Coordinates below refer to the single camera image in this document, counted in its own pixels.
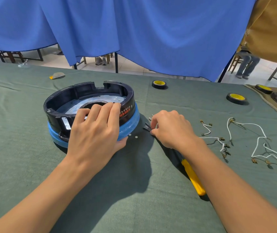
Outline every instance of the tile floor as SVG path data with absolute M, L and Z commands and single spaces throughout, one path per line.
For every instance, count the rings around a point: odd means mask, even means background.
M 28 64 L 37 65 L 37 66 L 57 67 L 57 68 L 68 68 L 68 69 L 72 68 L 71 66 L 69 66 L 65 56 L 57 55 L 58 52 L 59 51 L 58 51 L 57 45 L 41 49 L 41 53 L 43 55 L 44 61 L 42 62 L 42 61 L 29 60 Z M 23 55 L 24 57 L 28 57 L 28 58 L 39 58 L 36 50 L 23 52 Z M 102 65 L 96 66 L 95 60 L 93 57 L 86 57 L 86 64 L 82 63 L 81 65 L 78 66 L 78 69 L 114 73 L 115 72 L 114 57 L 111 57 L 110 60 L 111 60 L 110 63 L 106 66 L 102 66 Z M 271 81 L 267 80 L 275 69 L 274 64 L 269 64 L 267 62 L 268 61 L 261 60 L 248 80 L 239 79 L 235 77 L 235 73 L 239 66 L 238 65 L 235 71 L 233 72 L 233 74 L 231 74 L 228 71 L 226 72 L 222 80 L 222 83 L 251 84 L 251 85 L 262 84 L 270 87 L 277 87 L 277 80 L 275 79 L 272 79 Z M 173 76 L 173 75 L 161 74 L 161 73 L 150 71 L 120 55 L 118 55 L 118 67 L 119 67 L 119 73 L 121 74 L 134 74 L 134 75 L 155 76 L 155 77 L 163 77 L 163 78 L 183 79 L 183 77 L 181 76 Z M 207 81 L 204 78 L 186 77 L 186 79 Z

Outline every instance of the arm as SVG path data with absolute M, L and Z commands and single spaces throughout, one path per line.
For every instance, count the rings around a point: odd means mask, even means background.
M 78 110 L 66 157 L 0 219 L 0 233 L 50 232 L 71 200 L 125 146 L 126 138 L 117 142 L 119 113 L 119 103 Z
M 215 156 L 184 116 L 161 111 L 151 127 L 164 146 L 187 159 L 227 232 L 277 232 L 277 209 Z

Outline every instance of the hand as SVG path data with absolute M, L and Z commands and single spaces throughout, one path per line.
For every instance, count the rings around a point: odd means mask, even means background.
M 175 110 L 171 112 L 162 110 L 155 114 L 152 117 L 151 128 L 150 133 L 167 148 L 180 151 L 181 147 L 189 144 L 191 140 L 201 142 L 193 132 L 190 122 Z
M 72 125 L 68 151 L 64 160 L 71 161 L 85 175 L 92 178 L 125 147 L 127 138 L 117 141 L 119 135 L 120 103 L 93 105 L 79 109 Z

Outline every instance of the person's left hand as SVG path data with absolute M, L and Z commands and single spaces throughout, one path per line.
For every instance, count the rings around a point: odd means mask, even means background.
M 110 102 L 103 106 L 95 104 L 91 110 L 79 109 L 64 160 L 77 165 L 90 178 L 97 174 L 114 153 L 125 147 L 128 137 L 117 141 L 120 107 L 120 103 Z

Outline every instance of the yellow curtain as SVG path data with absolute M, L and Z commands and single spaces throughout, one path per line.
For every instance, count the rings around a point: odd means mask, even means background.
M 277 62 L 277 0 L 256 1 L 242 45 L 260 58 Z

